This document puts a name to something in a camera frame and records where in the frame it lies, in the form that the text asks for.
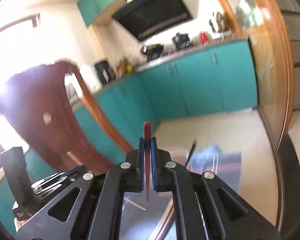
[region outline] silver bolt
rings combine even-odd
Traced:
[[[128,169],[131,167],[131,164],[128,162],[124,162],[124,163],[121,163],[120,167],[123,169]]]
[[[211,171],[206,171],[206,172],[204,173],[204,177],[205,177],[206,179],[213,179],[213,178],[214,178],[214,173],[211,172]]]
[[[175,168],[177,165],[176,165],[175,162],[167,162],[167,163],[166,163],[166,166],[167,166],[168,168]]]
[[[93,179],[93,174],[90,173],[90,172],[87,172],[87,173],[85,173],[85,174],[83,175],[83,179],[84,179],[84,180],[91,180],[91,179]]]

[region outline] red tool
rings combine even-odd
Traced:
[[[145,174],[146,174],[146,195],[149,202],[150,189],[150,150],[151,150],[151,123],[143,123],[143,137],[145,139]]]
[[[203,44],[208,42],[208,36],[205,32],[200,32],[199,37],[200,37],[201,41],[203,42]]]

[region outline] brown wooden chair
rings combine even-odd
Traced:
[[[66,73],[75,74],[82,101],[101,128],[124,152],[132,150],[93,99],[77,67],[69,62],[40,65],[12,76],[0,95],[0,114],[55,171],[83,164],[102,174],[112,164],[91,145],[74,117],[64,86]]]

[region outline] countertop edge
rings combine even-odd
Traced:
[[[140,65],[137,67],[137,70],[135,72],[129,73],[127,75],[124,75],[122,78],[119,78],[117,80],[112,81],[109,84],[106,84],[103,86],[100,90],[92,93],[92,96],[96,98],[99,94],[105,92],[107,89],[117,85],[119,82],[124,81],[126,78],[129,78],[135,74],[139,74],[145,70],[160,66],[164,63],[167,63],[169,61],[172,61],[174,59],[177,59],[179,57],[183,57],[192,53],[196,53],[199,51],[204,51],[207,49],[210,49],[214,46],[222,45],[222,44],[227,44],[231,43],[234,41],[248,41],[249,36],[248,35],[242,35],[242,36],[236,36],[236,35],[230,35],[230,36],[224,36],[222,38],[214,39],[212,41],[207,42],[206,44],[202,45],[196,45],[193,47],[189,47],[180,51],[173,52],[171,54],[168,54],[166,56],[160,57],[158,59],[152,60],[151,62],[147,62],[145,64]],[[81,101],[81,98],[76,98],[72,102],[70,102],[70,105],[72,107],[72,111],[75,112],[79,110],[84,104]]]

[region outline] red bottle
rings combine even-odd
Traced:
[[[205,44],[206,42],[208,42],[208,37],[204,32],[200,32],[199,37],[202,41],[203,44]]]

